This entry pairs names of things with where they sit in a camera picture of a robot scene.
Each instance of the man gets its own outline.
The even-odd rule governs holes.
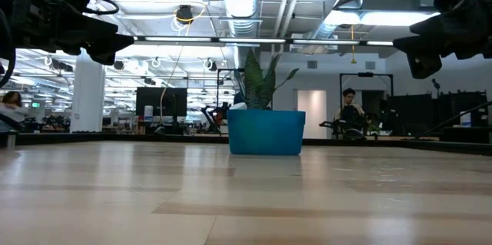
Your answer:
[[[344,107],[353,106],[355,109],[357,109],[357,112],[359,113],[360,116],[364,115],[364,110],[362,110],[362,107],[359,104],[354,103],[355,91],[353,89],[348,88],[344,90],[342,94],[344,96]],[[339,120],[340,115],[341,115],[341,109],[338,108],[337,113],[335,115],[335,120]]]

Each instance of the ceiling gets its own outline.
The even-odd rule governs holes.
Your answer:
[[[121,8],[117,15],[105,15],[99,17],[107,22],[119,26],[119,32],[126,35],[189,35],[189,36],[229,36],[228,14],[225,11],[223,0],[113,0]],[[259,0],[260,37],[271,37],[279,10],[279,0]],[[325,0],[298,0],[294,8],[294,18],[288,24],[287,34],[305,34],[315,30],[324,20],[323,8]],[[197,17],[189,28],[177,29],[173,25],[174,13],[180,5],[191,5],[193,16]],[[107,10],[111,6],[103,2],[92,0],[91,8]],[[353,28],[339,27],[334,33],[341,39],[370,39],[377,41],[391,41],[394,38],[408,35],[407,27],[397,26],[373,26],[354,25]],[[319,69],[314,71],[302,70],[302,73],[329,73],[345,71],[352,59],[352,47],[330,51],[330,54],[306,56],[290,53],[285,49],[282,61],[279,64],[280,71],[288,71],[299,66],[299,60],[318,60]],[[355,48],[355,53],[360,54],[361,59],[369,58],[378,62],[378,69],[384,69],[384,59],[393,54],[392,48]],[[271,55],[262,54],[262,58],[270,58]],[[28,74],[28,77],[13,78],[4,89],[25,89],[23,93],[25,103],[27,98],[46,98],[38,94],[50,94],[54,99],[48,104],[49,108],[56,111],[69,109],[73,90],[74,74],[56,71],[50,67],[50,61],[55,59],[71,65],[76,69],[76,56],[70,56],[63,52],[49,54],[41,50],[18,49],[18,63],[15,72]],[[324,60],[337,60],[338,65]],[[117,70],[112,66],[106,67],[106,98],[105,107],[122,108],[132,110],[135,108],[136,87],[146,86],[143,79],[131,77],[146,74],[149,78],[155,77],[158,85],[169,87],[189,87],[190,92],[204,95],[199,98],[200,104],[214,104],[215,83],[213,79],[217,73],[209,71],[206,67],[209,61],[214,61],[219,68],[234,67],[234,49],[230,46],[168,46],[168,45],[132,45],[117,53],[117,60],[125,63],[125,68]],[[170,76],[175,62],[178,61],[174,76],[188,77],[189,80],[166,80]],[[233,91],[233,83],[226,81],[221,87],[224,91]],[[231,101],[232,96],[224,95],[220,101]]]

